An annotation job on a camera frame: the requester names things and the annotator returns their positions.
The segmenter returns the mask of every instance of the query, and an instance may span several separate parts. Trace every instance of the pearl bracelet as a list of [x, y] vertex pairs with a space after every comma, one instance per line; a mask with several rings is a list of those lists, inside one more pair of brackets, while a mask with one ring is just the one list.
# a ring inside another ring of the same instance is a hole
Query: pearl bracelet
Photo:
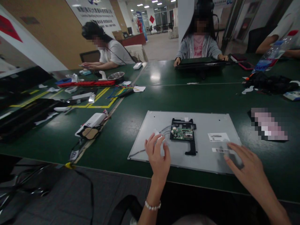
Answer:
[[149, 203], [147, 202], [147, 200], [145, 200], [145, 206], [147, 207], [147, 209], [152, 210], [152, 211], [156, 211], [157, 209], [160, 209], [160, 207], [162, 206], [161, 201], [159, 200], [159, 206], [150, 206]]

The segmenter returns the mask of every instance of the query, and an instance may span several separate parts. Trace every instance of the gray cardigan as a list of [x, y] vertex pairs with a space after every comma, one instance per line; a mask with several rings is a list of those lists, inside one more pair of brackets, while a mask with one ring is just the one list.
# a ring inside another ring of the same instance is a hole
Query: gray cardigan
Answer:
[[[213, 57], [218, 59], [218, 55], [222, 54], [217, 42], [209, 35], [206, 35], [203, 41], [202, 57]], [[194, 58], [194, 34], [187, 35], [180, 44], [177, 57], [181, 59]]]

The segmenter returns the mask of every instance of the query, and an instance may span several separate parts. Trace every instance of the plastic bottle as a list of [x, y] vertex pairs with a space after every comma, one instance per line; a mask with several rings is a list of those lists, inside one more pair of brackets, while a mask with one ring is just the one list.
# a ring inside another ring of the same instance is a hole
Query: plastic bottle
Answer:
[[280, 57], [286, 52], [286, 50], [289, 50], [291, 48], [292, 45], [292, 39], [294, 38], [294, 36], [298, 33], [298, 30], [292, 30], [288, 33], [287, 37], [284, 38], [282, 41], [282, 45], [280, 46], [280, 51], [277, 54], [275, 60], [271, 63], [271, 65], [266, 69], [266, 71], [269, 71], [273, 68], [273, 66], [278, 62], [278, 60], [280, 59]]
[[268, 67], [276, 60], [275, 58], [279, 54], [280, 46], [282, 45], [283, 41], [277, 41], [274, 43], [274, 46], [269, 49], [259, 60], [256, 64], [252, 73], [257, 73], [259, 71], [266, 71]]

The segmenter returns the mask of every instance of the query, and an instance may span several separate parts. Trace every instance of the woman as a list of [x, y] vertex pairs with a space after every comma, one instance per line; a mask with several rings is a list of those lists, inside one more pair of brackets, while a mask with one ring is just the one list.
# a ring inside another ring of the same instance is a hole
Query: woman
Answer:
[[228, 56], [224, 56], [218, 48], [212, 18], [196, 15], [194, 13], [190, 26], [181, 41], [174, 66], [179, 65], [181, 60], [186, 58], [213, 57], [228, 61]]
[[[165, 156], [160, 155], [160, 148], [165, 137], [161, 134], [154, 136], [154, 133], [148, 140], [145, 140], [145, 150], [147, 152], [153, 175], [148, 196], [145, 201], [142, 214], [138, 221], [138, 225], [154, 225], [158, 210], [161, 206], [160, 197], [166, 184], [167, 175], [171, 165], [171, 155], [166, 143], [163, 144]], [[228, 146], [234, 150], [242, 159], [244, 167], [238, 169], [233, 161], [224, 154], [224, 160], [232, 169], [233, 173], [250, 192], [250, 194], [258, 201], [269, 217], [272, 225], [291, 225], [287, 212], [277, 200], [275, 193], [263, 171], [263, 164], [256, 154], [251, 152], [244, 146], [234, 143], [228, 143]], [[212, 220], [201, 215], [191, 215], [183, 217], [174, 225], [216, 225]]]
[[103, 28], [95, 22], [87, 22], [82, 27], [82, 36], [92, 40], [101, 54], [99, 62], [84, 62], [82, 66], [89, 67], [91, 70], [108, 70], [135, 63], [123, 45], [105, 34]]

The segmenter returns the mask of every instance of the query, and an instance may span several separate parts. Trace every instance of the pink shirt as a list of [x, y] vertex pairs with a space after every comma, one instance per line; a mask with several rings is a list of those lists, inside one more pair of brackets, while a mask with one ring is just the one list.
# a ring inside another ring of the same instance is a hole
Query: pink shirt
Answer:
[[204, 35], [194, 35], [194, 58], [202, 57]]

